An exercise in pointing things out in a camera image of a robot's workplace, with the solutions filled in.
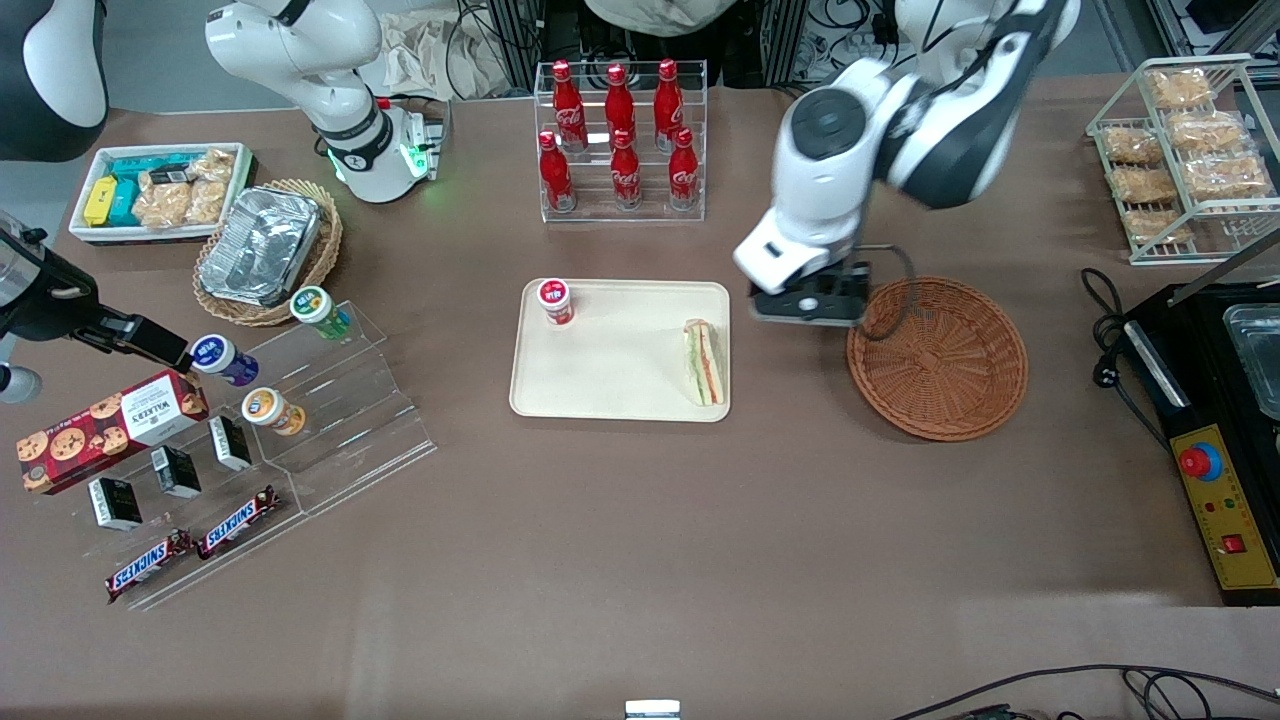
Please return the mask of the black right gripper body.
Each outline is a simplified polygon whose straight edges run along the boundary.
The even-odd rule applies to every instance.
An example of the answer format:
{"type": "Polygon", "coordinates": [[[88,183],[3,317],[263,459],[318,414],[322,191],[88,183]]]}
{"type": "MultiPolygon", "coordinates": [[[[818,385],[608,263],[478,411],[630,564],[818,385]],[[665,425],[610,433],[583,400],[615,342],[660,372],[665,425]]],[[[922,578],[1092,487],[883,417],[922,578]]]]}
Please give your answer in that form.
{"type": "Polygon", "coordinates": [[[93,277],[45,249],[44,231],[3,231],[3,336],[102,341],[93,277]]]}

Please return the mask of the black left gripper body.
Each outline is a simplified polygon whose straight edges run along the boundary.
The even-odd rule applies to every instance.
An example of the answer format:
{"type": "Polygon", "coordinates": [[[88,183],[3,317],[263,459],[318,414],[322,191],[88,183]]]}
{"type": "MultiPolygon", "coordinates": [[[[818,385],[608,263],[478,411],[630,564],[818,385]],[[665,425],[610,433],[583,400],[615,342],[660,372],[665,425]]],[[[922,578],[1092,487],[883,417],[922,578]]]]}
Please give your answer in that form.
{"type": "Polygon", "coordinates": [[[750,286],[750,309],[760,322],[851,329],[863,323],[870,297],[870,264],[832,265],[791,281],[782,292],[750,286]]]}

